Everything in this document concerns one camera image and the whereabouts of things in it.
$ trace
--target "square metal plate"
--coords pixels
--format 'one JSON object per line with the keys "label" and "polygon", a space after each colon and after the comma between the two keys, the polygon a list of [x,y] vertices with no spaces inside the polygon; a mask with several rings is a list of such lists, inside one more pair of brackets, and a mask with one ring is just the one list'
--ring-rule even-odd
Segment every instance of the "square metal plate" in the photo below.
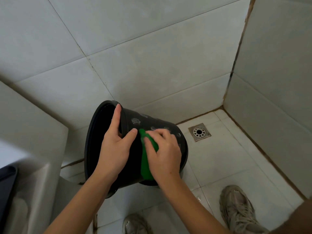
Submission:
{"label": "square metal plate", "polygon": [[189,131],[195,142],[211,136],[204,123],[189,127]]}

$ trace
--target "black bucket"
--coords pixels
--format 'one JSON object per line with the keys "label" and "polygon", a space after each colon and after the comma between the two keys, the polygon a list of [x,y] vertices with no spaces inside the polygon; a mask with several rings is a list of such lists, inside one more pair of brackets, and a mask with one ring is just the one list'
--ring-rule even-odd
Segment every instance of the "black bucket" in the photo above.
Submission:
{"label": "black bucket", "polygon": [[[111,119],[114,114],[115,107],[118,102],[104,101],[95,111],[88,130],[87,139],[85,142],[85,178],[86,180],[94,172],[99,160],[104,134],[110,126]],[[165,128],[174,134],[181,149],[182,159],[180,164],[180,172],[185,166],[188,159],[188,145],[181,130],[173,123],[166,122],[157,118],[153,118],[135,111],[131,111],[121,107],[119,132],[122,138],[132,129],[155,130]],[[115,192],[122,187],[129,186],[135,183],[141,183],[148,186],[157,186],[156,181],[144,180],[141,176],[141,158],[142,158],[142,143],[138,133],[134,142],[130,147],[128,161],[124,169],[119,173],[118,178],[112,184],[107,198],[111,197]]]}

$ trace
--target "person's left arm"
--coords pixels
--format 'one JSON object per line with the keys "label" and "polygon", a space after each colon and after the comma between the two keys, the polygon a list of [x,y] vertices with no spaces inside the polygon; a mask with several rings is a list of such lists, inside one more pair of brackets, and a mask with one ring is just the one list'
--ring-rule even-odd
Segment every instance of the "person's left arm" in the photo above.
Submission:
{"label": "person's left arm", "polygon": [[111,185],[124,168],[130,146],[138,133],[137,129],[132,129],[123,139],[118,136],[120,112],[118,104],[105,133],[95,171],[44,234],[85,234],[87,231]]}

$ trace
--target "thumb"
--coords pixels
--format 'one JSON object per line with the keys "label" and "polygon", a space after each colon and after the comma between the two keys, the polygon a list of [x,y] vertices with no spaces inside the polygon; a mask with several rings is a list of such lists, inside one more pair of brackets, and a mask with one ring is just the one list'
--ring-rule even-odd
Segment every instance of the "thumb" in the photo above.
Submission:
{"label": "thumb", "polygon": [[147,160],[150,163],[150,161],[152,161],[152,159],[154,159],[154,157],[156,157],[157,154],[156,154],[156,151],[155,151],[152,143],[150,142],[150,140],[147,137],[144,137],[144,143],[145,143]]}
{"label": "thumb", "polygon": [[126,134],[126,136],[121,140],[123,146],[125,146],[128,150],[130,149],[130,146],[132,145],[133,141],[135,140],[135,137],[138,133],[138,130],[133,128],[131,131]]}

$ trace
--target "person's left hand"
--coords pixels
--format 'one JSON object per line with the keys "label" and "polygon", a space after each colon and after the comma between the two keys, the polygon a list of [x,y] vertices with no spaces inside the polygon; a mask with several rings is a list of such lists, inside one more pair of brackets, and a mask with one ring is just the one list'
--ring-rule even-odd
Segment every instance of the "person's left hand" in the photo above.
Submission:
{"label": "person's left hand", "polygon": [[104,176],[111,183],[117,179],[118,174],[126,165],[130,146],[138,133],[138,130],[133,128],[123,139],[119,137],[120,112],[121,106],[118,104],[111,125],[104,135],[99,161],[94,171],[95,174]]}

